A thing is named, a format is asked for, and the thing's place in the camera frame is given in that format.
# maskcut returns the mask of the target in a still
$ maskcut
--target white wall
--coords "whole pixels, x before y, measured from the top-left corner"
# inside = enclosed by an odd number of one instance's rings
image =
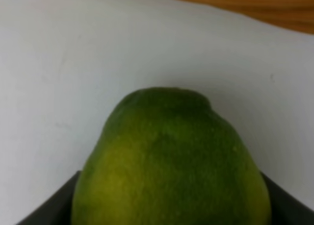
[[[314,208],[314,36],[175,0],[0,0],[0,224],[83,163],[114,105],[206,94],[259,167]]]

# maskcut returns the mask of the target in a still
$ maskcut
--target fruit skin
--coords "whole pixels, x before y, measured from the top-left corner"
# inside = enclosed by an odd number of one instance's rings
[[[78,181],[72,225],[269,225],[266,185],[202,95],[150,88],[109,116]]]

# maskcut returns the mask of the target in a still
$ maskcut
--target green fruit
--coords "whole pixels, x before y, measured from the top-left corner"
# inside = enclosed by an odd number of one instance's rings
[[[72,225],[268,225],[265,183],[202,95],[150,88],[108,118],[78,181]]]

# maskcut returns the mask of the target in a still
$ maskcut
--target green mango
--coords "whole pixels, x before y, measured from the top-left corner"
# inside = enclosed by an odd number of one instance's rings
[[[267,187],[203,95],[149,88],[109,116],[77,183],[72,225],[269,225]]]

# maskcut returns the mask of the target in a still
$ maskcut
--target white surface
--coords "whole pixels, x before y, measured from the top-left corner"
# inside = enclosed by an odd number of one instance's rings
[[[206,94],[260,168],[314,208],[314,36],[175,0],[0,0],[0,224],[83,163],[115,104]]]

